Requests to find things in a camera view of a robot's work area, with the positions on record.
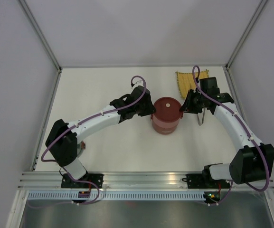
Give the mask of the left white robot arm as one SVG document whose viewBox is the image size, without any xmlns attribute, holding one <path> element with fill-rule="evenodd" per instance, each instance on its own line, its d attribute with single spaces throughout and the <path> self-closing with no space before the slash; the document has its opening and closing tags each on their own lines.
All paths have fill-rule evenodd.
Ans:
<svg viewBox="0 0 274 228">
<path fill-rule="evenodd" d="M 88 184 L 87 170 L 78 158 L 78 145 L 88 136 L 112 125 L 132 119 L 135 115 L 149 116 L 156 112 L 150 91 L 139 85 L 130 94 L 114 99 L 100 113 L 86 119 L 68 122 L 57 120 L 47 137 L 41 160 L 50 152 L 52 162 L 63 168 L 78 188 Z"/>
</svg>

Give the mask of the red lid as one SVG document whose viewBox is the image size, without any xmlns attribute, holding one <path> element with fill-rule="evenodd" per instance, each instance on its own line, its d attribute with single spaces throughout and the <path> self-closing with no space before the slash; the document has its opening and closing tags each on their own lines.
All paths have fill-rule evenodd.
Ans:
<svg viewBox="0 0 274 228">
<path fill-rule="evenodd" d="M 153 114 L 158 120 L 163 122 L 174 122 L 183 116 L 180 112 L 181 104 L 172 97 L 161 97 L 154 103 L 156 113 Z"/>
</svg>

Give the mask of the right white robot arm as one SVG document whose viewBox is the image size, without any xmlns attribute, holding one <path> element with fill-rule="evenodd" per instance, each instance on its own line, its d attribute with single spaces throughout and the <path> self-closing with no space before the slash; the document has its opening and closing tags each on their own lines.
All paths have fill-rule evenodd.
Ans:
<svg viewBox="0 0 274 228">
<path fill-rule="evenodd" d="M 250 185 L 254 181 L 265 180 L 260 191 L 266 190 L 273 168 L 274 147 L 264 144 L 255 136 L 238 113 L 231 95 L 220 92 L 215 77 L 201 79 L 195 90 L 188 91 L 180 108 L 189 114 L 199 114 L 204 109 L 209 110 L 223 125 L 236 155 L 229 164 L 205 166 L 201 176 L 203 185 L 212 188 L 219 180 Z"/>
</svg>

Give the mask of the red steel bowl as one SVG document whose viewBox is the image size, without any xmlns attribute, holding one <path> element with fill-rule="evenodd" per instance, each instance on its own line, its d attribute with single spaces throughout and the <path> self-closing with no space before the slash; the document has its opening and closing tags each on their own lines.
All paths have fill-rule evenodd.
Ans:
<svg viewBox="0 0 274 228">
<path fill-rule="evenodd" d="M 169 134 L 176 130 L 183 112 L 181 104 L 172 97 L 161 97 L 155 103 L 156 112 L 151 115 L 153 128 L 161 134 Z"/>
<path fill-rule="evenodd" d="M 162 122 L 158 119 L 151 120 L 151 124 L 152 124 L 152 127 L 154 128 L 154 130 L 157 133 L 163 134 L 163 135 L 173 133 L 177 129 L 179 122 L 180 122 L 179 120 L 176 120 L 176 121 L 170 122 L 170 123 Z"/>
</svg>

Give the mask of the metal tongs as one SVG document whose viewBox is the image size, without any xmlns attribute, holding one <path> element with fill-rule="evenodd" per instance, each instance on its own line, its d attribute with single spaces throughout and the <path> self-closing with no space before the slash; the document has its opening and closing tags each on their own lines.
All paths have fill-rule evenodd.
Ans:
<svg viewBox="0 0 274 228">
<path fill-rule="evenodd" d="M 201 113 L 196 114 L 197 122 L 199 126 L 202 126 L 205 120 L 206 109 L 204 108 Z"/>
</svg>

